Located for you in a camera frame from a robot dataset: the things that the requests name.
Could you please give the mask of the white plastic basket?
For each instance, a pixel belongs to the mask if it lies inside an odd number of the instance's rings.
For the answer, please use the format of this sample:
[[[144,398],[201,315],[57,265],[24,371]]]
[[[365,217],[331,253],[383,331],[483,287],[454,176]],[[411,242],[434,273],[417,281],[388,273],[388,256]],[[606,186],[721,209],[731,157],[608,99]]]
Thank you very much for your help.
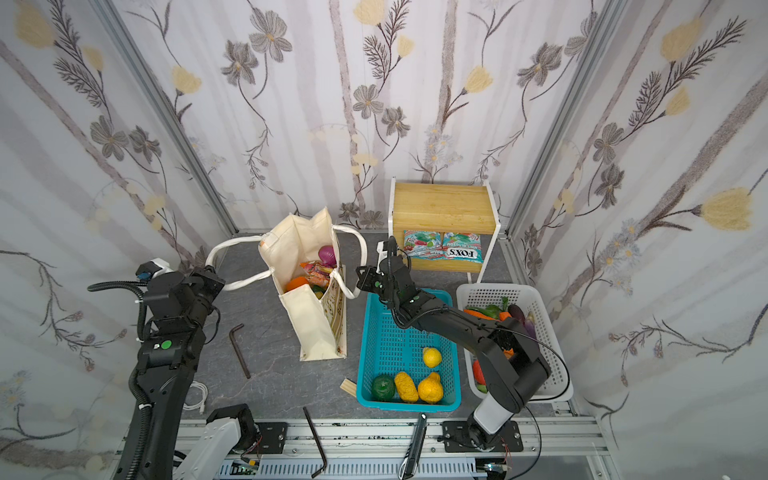
[[[554,350],[562,356],[562,350],[541,295],[535,288],[503,283],[463,284],[457,288],[456,296],[458,308],[461,310],[468,308],[502,310],[503,307],[509,307],[511,304],[519,306],[535,322],[536,338],[547,345],[547,348],[541,347],[540,351],[552,371],[549,379],[532,400],[539,403],[555,403],[567,402],[572,398],[574,388],[569,372],[551,352]]]

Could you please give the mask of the orange pink snack bag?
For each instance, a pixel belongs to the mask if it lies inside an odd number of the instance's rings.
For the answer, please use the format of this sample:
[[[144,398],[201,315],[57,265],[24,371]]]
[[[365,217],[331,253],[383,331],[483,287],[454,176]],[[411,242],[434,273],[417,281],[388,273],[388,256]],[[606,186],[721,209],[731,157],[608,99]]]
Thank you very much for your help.
[[[302,262],[299,264],[307,281],[323,290],[327,289],[331,281],[331,273],[334,268],[325,265],[320,260]]]

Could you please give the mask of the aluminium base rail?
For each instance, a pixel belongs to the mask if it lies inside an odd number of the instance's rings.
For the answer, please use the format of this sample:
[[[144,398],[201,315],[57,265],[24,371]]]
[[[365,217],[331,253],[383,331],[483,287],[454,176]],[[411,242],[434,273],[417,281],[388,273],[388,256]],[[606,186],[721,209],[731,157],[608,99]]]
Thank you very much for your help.
[[[316,479],[396,479],[415,419],[317,419],[328,457]],[[416,479],[618,479],[595,419],[519,416],[488,451],[461,446],[459,424],[428,420]],[[266,421],[262,443],[211,466],[213,479],[311,479],[320,455],[304,418]]]

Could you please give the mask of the black hex key on rail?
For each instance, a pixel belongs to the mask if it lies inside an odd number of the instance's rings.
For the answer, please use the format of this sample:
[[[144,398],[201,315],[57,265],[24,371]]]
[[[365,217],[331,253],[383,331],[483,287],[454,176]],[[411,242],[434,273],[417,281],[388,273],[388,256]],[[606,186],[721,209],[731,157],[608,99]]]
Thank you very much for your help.
[[[317,430],[315,422],[314,422],[314,420],[313,420],[313,418],[312,418],[312,416],[311,416],[311,414],[309,412],[308,407],[307,406],[303,406],[302,407],[302,411],[303,411],[305,420],[307,422],[307,425],[308,425],[308,427],[310,429],[310,432],[311,432],[311,435],[312,435],[312,439],[314,441],[314,444],[315,444],[315,446],[317,448],[317,451],[318,451],[318,453],[320,455],[320,459],[321,459],[321,466],[317,470],[315,470],[311,474],[311,476],[310,476],[311,479],[316,479],[317,477],[322,475],[326,471],[326,469],[328,468],[328,465],[329,465],[328,457],[327,457],[325,449],[324,449],[324,447],[322,445],[321,437],[319,435],[319,432]]]

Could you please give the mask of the orange carrot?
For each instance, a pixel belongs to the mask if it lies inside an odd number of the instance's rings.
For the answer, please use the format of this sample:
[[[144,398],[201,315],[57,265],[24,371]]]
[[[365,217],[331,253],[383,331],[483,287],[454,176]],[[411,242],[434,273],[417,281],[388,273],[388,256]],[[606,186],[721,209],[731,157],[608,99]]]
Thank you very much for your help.
[[[511,317],[507,311],[499,309],[464,309],[464,312],[477,318],[503,322]]]

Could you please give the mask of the yellow lemon lower right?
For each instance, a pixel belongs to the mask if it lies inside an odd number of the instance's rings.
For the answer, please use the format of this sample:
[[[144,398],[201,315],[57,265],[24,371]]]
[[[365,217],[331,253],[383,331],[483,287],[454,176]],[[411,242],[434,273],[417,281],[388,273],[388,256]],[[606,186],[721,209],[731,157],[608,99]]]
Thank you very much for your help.
[[[423,349],[422,360],[426,367],[435,369],[442,362],[442,354],[437,348],[427,347]]]

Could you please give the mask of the white wooden two-tier shelf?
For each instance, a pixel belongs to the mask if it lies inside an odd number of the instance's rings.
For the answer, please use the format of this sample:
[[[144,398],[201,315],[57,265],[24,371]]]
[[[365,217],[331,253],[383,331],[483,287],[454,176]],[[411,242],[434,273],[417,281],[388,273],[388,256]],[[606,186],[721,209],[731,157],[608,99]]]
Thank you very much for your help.
[[[490,238],[481,264],[459,259],[414,259],[412,267],[422,271],[464,273],[470,283],[479,283],[489,264],[501,223],[489,184],[427,184],[391,180],[388,234],[404,242],[407,230],[475,233]]]

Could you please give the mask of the teal plastic basket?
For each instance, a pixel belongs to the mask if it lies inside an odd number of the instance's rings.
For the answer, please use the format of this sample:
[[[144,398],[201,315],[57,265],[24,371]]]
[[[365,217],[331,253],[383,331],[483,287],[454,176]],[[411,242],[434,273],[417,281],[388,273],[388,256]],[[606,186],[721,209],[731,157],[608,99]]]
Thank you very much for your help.
[[[440,365],[433,370],[423,362],[423,349],[426,347],[434,347],[442,355]],[[419,383],[432,372],[439,374],[443,399],[435,404],[422,401],[407,403],[401,401],[398,396],[394,396],[390,401],[377,400],[373,394],[375,378],[381,375],[393,378],[400,372],[408,374],[415,383]],[[373,293],[368,294],[356,396],[361,405],[385,411],[455,411],[462,400],[457,345],[435,333],[422,332],[415,328],[399,328],[379,297]]]

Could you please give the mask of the red tomato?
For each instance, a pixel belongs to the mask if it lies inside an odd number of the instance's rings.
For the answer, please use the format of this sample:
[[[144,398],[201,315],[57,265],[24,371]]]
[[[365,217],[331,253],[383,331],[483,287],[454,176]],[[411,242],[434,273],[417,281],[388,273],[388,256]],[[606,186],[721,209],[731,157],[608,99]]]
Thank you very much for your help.
[[[472,373],[474,381],[477,385],[485,385],[485,378],[478,360],[474,360],[472,363]]]

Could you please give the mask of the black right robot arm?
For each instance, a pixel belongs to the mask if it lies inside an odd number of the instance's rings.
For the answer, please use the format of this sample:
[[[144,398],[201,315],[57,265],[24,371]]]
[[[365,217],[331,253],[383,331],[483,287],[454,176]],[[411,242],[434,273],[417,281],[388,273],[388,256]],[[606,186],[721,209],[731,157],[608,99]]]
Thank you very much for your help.
[[[356,287],[377,295],[399,328],[438,334],[475,356],[488,394],[468,417],[465,434],[458,441],[478,450],[490,449],[504,424],[549,379],[551,367],[541,353],[543,345],[514,318],[480,319],[417,287],[395,238],[389,237],[383,246],[386,256],[377,266],[356,268]]]

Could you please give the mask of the yellow corn cob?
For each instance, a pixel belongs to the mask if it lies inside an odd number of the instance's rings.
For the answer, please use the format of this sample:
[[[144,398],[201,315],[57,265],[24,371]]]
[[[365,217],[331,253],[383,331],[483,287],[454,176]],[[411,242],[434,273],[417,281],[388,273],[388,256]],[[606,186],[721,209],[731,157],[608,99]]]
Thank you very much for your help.
[[[416,403],[419,400],[418,389],[413,379],[406,372],[399,372],[394,377],[394,384],[399,399],[405,403]]]

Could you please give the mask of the purple onion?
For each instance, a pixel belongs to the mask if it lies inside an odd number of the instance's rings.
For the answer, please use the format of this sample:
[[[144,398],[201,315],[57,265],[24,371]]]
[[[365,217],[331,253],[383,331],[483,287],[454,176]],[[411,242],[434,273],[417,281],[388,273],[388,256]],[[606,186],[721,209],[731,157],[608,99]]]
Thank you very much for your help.
[[[320,263],[327,268],[337,267],[337,258],[332,245],[324,245],[318,250],[318,259]]]

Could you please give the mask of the cream canvas grocery bag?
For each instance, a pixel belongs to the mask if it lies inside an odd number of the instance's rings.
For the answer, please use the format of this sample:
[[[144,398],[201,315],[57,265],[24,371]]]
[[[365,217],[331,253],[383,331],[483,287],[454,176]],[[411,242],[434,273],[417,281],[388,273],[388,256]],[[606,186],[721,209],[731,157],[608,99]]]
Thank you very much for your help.
[[[327,209],[311,218],[291,214],[265,234],[226,240],[211,249],[205,264],[212,266],[217,255],[229,247],[255,243],[267,269],[243,280],[228,280],[224,289],[235,291],[270,278],[299,340],[301,359],[344,358],[347,356],[346,301],[357,298],[360,289],[349,287],[345,282],[338,242],[340,233],[357,239],[359,264],[364,266],[368,260],[367,242],[357,229],[334,224]],[[291,281],[307,276],[301,265],[319,261],[320,250],[326,246],[335,255],[336,265],[328,273],[323,295],[317,296],[309,283],[289,288]]]

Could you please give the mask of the round orange tomato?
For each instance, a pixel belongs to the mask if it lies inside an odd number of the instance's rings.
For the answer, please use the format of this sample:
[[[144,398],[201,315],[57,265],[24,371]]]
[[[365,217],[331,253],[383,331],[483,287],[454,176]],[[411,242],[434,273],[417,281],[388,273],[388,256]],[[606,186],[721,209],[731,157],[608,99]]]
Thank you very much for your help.
[[[301,286],[308,285],[308,284],[309,284],[309,280],[306,277],[303,277],[303,276],[296,277],[291,279],[289,282],[287,282],[284,285],[284,292],[288,293],[292,290],[295,290],[297,288],[300,288]]]

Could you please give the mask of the yellow gourd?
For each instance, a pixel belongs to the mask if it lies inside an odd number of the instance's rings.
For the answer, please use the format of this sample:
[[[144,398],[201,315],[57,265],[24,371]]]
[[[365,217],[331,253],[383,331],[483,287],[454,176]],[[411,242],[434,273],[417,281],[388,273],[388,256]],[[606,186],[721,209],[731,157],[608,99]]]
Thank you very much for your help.
[[[441,377],[437,372],[430,373],[417,386],[418,397],[428,404],[437,404],[444,397]]]

